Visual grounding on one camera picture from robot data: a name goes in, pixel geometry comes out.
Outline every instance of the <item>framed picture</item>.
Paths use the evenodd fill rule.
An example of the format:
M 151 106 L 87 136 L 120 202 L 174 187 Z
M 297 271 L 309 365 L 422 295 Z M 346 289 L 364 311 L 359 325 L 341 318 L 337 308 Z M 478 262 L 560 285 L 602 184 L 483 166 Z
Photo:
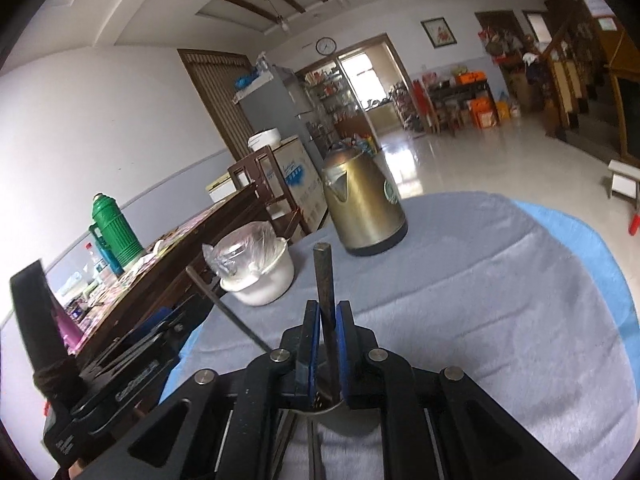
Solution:
M 424 20 L 420 23 L 422 23 L 422 27 L 434 48 L 455 45 L 457 43 L 456 38 L 453 37 L 453 32 L 449 28 L 449 25 L 447 25 L 447 20 L 444 18 L 433 18 L 432 20 Z

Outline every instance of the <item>silver bolt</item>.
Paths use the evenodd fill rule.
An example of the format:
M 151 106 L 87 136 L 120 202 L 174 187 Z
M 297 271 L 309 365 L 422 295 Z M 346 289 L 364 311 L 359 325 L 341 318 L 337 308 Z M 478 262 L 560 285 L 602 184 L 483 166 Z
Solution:
M 444 376 L 449 381 L 459 381 L 465 376 L 465 373 L 462 371 L 462 368 L 457 366 L 447 366 L 444 369 Z
M 373 348 L 369 350 L 369 359 L 375 361 L 377 363 L 381 363 L 382 361 L 386 361 L 386 358 L 389 357 L 389 354 L 383 348 Z
M 288 360 L 289 357 L 291 357 L 291 353 L 287 349 L 276 348 L 275 350 L 271 351 L 269 357 L 274 363 L 283 363 L 284 361 Z
M 213 370 L 209 370 L 208 368 L 203 368 L 202 370 L 198 370 L 193 379 L 198 384 L 208 384 L 216 377 L 216 373 Z

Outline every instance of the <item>green logo sticker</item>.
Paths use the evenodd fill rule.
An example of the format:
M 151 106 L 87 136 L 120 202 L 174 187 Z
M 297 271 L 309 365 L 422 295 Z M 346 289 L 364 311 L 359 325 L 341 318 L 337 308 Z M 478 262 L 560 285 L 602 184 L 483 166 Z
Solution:
M 388 180 L 385 180 L 385 196 L 386 199 L 389 200 L 392 204 L 398 203 L 398 195 L 396 194 L 396 190 L 394 189 L 393 184 Z

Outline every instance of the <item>window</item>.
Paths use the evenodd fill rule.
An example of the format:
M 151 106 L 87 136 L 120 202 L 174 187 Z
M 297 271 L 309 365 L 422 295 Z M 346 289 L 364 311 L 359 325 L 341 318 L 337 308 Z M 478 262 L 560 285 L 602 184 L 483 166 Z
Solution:
M 369 106 L 369 100 L 380 101 L 386 97 L 385 89 L 382 88 L 367 54 L 350 57 L 342 62 L 342 66 L 363 108 Z
M 524 15 L 533 29 L 539 43 L 551 43 L 551 33 L 546 26 L 545 17 L 540 12 L 525 12 Z

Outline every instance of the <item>wall clock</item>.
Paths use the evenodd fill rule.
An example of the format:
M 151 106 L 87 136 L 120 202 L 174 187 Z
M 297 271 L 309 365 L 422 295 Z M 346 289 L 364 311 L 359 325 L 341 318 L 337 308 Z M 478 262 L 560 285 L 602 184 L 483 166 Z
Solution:
M 316 42 L 316 51 L 318 51 L 318 54 L 322 54 L 323 56 L 330 56 L 335 52 L 336 48 L 337 44 L 332 38 L 320 38 Z

